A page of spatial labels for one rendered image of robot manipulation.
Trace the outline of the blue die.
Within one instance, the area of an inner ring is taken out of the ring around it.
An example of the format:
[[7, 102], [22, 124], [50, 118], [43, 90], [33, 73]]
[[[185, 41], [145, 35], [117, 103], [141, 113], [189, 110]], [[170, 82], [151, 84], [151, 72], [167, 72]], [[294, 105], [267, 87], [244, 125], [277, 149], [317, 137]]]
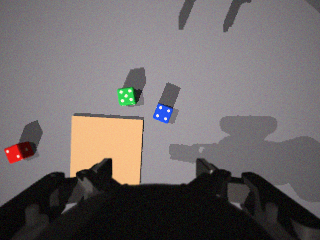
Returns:
[[168, 123], [173, 112], [173, 108], [158, 103], [153, 118], [164, 123]]

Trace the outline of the tan flat mat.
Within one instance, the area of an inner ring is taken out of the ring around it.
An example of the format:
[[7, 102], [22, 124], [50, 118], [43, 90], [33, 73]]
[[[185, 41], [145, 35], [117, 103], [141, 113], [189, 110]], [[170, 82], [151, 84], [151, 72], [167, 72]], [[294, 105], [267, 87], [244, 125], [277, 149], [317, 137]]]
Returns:
[[113, 178], [140, 184], [143, 120], [72, 116], [70, 177], [112, 158]]

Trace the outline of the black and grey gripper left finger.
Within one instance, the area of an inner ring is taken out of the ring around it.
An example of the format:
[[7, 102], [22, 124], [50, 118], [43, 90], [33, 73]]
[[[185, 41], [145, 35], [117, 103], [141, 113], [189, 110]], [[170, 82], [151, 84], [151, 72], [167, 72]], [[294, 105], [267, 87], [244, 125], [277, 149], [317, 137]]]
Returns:
[[76, 177], [65, 178], [63, 172], [45, 175], [0, 207], [0, 240], [34, 240], [61, 215], [66, 204], [78, 204], [96, 194], [129, 186], [112, 175], [112, 158], [76, 172]]

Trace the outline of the red die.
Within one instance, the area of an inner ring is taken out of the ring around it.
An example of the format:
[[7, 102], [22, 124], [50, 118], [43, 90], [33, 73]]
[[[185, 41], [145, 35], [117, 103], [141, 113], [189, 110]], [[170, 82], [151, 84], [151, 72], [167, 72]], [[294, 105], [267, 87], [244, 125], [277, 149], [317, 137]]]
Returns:
[[14, 163], [34, 155], [29, 142], [18, 143], [4, 149], [9, 163]]

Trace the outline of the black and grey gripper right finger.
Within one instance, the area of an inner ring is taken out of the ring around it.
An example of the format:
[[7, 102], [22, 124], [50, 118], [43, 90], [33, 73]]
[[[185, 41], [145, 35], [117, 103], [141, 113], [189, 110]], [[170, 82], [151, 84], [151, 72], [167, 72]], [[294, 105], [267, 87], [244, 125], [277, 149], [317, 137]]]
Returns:
[[260, 175], [243, 172], [239, 178], [232, 177], [227, 170], [217, 169], [204, 158], [197, 158], [196, 178], [180, 185], [221, 198], [224, 193], [226, 201], [240, 203], [241, 209], [274, 240], [320, 240], [320, 218]]

